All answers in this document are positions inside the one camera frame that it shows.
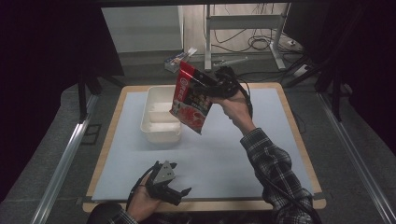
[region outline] red snack bag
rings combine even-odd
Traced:
[[[217,81],[198,71],[190,64],[180,63],[175,95],[169,111],[182,123],[201,134],[207,113],[212,103],[194,87],[214,86]]]

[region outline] plaid shirt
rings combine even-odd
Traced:
[[[244,136],[241,139],[241,144],[247,151],[247,157],[253,167],[255,167],[257,178],[265,186],[262,192],[263,199],[274,207],[274,222],[279,224],[313,223],[312,218],[307,213],[290,203],[277,191],[267,187],[267,184],[264,182],[264,177],[266,176],[302,206],[308,210],[312,209],[312,196],[306,189],[301,187],[300,181],[291,170],[289,154],[274,145],[261,128]],[[151,220],[150,223],[173,223],[169,217],[174,215],[167,216],[166,214],[162,214],[154,218],[154,221]],[[118,215],[109,220],[108,223],[136,224],[137,222],[122,210]],[[260,221],[250,220],[248,223],[260,223]]]

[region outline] hand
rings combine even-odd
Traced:
[[[127,210],[127,213],[137,222],[151,216],[161,203],[161,200],[153,199],[149,196],[145,187],[148,178],[149,174],[143,178],[139,187],[137,187]]]
[[[209,100],[213,104],[219,104],[224,110],[233,124],[239,128],[243,135],[246,135],[256,129],[249,113],[248,106],[244,94],[238,91],[233,97],[223,99],[218,97],[210,97]]]

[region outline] light blue surface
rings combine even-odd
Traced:
[[[304,188],[313,192],[311,182],[294,141],[276,89],[253,89],[253,120],[279,147],[289,152],[292,170]],[[137,179],[155,161],[176,162],[176,179],[170,188],[192,188],[186,198],[260,198],[262,186],[254,175],[240,131],[213,105],[202,135],[183,125],[181,139],[174,144],[150,143],[140,131],[146,92],[128,93],[120,114],[106,164],[96,186],[94,201],[126,200]]]

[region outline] white plastic container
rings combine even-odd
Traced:
[[[169,112],[174,93],[174,86],[148,89],[140,129],[152,143],[174,143],[180,140],[181,123]]]

